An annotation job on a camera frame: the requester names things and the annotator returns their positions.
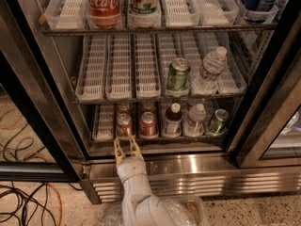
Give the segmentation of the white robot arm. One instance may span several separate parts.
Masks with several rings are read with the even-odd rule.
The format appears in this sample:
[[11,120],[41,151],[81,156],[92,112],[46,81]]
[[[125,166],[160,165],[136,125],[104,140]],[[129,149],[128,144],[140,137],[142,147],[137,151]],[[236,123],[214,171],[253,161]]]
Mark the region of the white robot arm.
[[164,202],[154,195],[148,179],[146,163],[135,138],[129,136],[131,154],[114,140],[117,174],[123,185],[121,204],[124,226],[175,226]]

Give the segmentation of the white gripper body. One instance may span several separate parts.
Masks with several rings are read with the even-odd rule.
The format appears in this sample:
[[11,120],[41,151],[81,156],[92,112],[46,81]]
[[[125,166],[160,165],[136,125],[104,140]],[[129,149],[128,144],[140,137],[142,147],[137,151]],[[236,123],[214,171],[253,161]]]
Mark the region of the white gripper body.
[[147,174],[146,163],[136,156],[125,157],[117,164],[117,172],[120,180],[124,183],[133,176]]

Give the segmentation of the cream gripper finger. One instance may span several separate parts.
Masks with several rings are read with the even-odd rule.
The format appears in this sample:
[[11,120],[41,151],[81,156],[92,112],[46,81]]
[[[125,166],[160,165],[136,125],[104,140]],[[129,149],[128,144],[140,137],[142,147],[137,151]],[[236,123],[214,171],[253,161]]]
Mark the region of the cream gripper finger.
[[125,152],[121,149],[119,139],[116,137],[114,140],[114,154],[116,158],[116,165],[118,166],[126,157]]
[[140,151],[140,148],[138,144],[135,141],[135,138],[132,135],[129,135],[129,141],[130,141],[130,152],[131,156],[135,156],[143,160],[143,155]]

